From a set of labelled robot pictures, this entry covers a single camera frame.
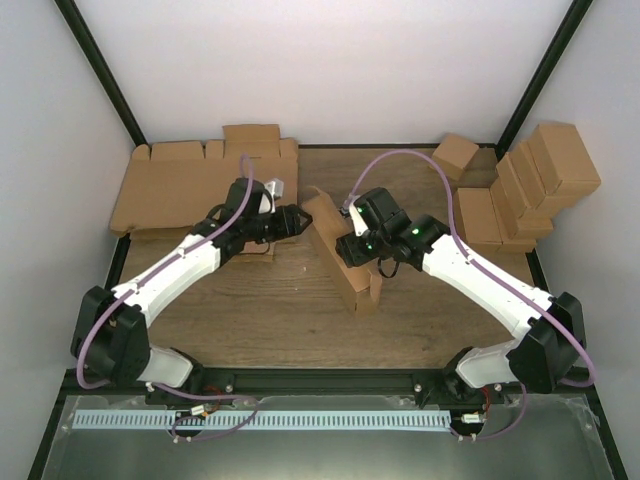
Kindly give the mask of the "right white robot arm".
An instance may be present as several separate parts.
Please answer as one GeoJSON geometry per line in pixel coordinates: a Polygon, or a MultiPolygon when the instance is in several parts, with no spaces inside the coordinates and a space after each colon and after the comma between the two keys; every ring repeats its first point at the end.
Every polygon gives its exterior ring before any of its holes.
{"type": "Polygon", "coordinates": [[[452,286],[509,332],[509,341],[460,352],[444,378],[447,396],[465,403],[481,387],[520,382],[549,394],[566,382],[585,346],[583,309],[568,292],[559,296],[521,282],[473,252],[438,219],[411,220],[385,188],[351,199],[344,209],[352,232],[336,242],[349,268],[393,259],[452,286]]]}

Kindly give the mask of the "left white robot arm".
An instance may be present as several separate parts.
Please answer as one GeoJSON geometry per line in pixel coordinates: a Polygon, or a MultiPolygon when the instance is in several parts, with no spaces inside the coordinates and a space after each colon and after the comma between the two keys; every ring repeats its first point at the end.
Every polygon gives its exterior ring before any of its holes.
{"type": "Polygon", "coordinates": [[[295,204],[277,205],[282,189],[278,179],[236,179],[225,201],[156,264],[110,289],[96,286],[87,291],[71,345],[79,385],[90,389],[136,381],[163,384],[181,403],[196,402],[205,381],[194,372],[194,360],[152,345],[149,328],[174,300],[247,244],[270,245],[304,232],[311,215],[295,204]]]}

